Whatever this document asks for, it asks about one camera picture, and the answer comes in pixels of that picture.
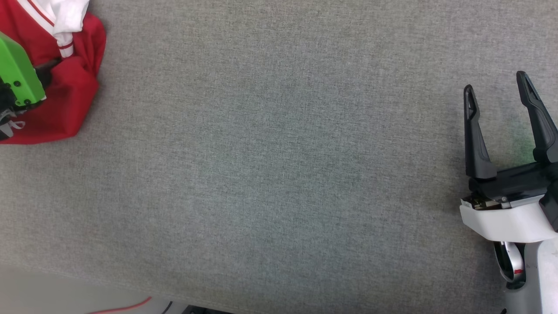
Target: gray table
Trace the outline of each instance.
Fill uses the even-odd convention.
[[[0,262],[236,313],[498,313],[459,216],[463,87],[490,156],[558,121],[554,1],[109,1],[80,134],[2,146]]]

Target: red shirt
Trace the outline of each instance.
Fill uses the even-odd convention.
[[[56,39],[17,0],[0,1],[0,31],[25,49],[33,65],[60,59],[61,51],[68,51],[68,45],[58,46]],[[99,87],[97,73],[105,41],[103,25],[87,13],[83,30],[73,33],[73,53],[51,71],[46,99],[39,107],[13,118],[24,121],[25,127],[13,130],[14,136],[0,144],[36,144],[76,135]]]

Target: white stripe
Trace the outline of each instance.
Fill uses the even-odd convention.
[[[67,58],[69,56],[72,56],[72,54],[74,54],[74,45],[71,45],[65,49],[60,49],[60,55],[62,55],[62,58]]]
[[[0,132],[6,134],[8,137],[13,136],[12,128],[7,123],[0,125]]]
[[[17,0],[21,7],[35,20],[45,31],[52,35],[54,27],[50,25],[27,0]]]
[[[74,40],[74,35],[69,32],[56,33],[53,34],[53,36],[54,38],[56,38],[58,47],[64,47],[66,45],[69,45]]]
[[[21,130],[22,128],[25,127],[25,121],[12,121],[9,120],[8,121],[8,125],[13,127],[16,130]]]
[[[56,16],[54,15],[54,12],[52,11],[52,7],[50,6],[50,3],[48,1],[42,1],[45,2],[43,4],[38,3],[38,1],[36,0],[29,0],[31,2],[33,2],[33,4],[37,7],[37,9],[39,9],[39,11],[41,11],[41,13],[46,16],[46,18],[48,18],[53,24],[56,21]]]

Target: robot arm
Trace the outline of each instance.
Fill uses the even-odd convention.
[[[0,32],[0,140],[13,136],[11,117],[37,107],[60,60],[33,67],[23,47]]]
[[[494,242],[510,314],[558,313],[558,130],[525,72],[517,72],[535,162],[497,171],[479,126],[473,87],[464,90],[465,163],[471,194],[463,222]]]

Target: gray fabric surface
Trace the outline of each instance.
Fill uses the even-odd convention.
[[[553,1],[109,1],[80,134],[1,146],[0,260],[236,313],[498,313],[465,227],[463,87],[532,160]]]

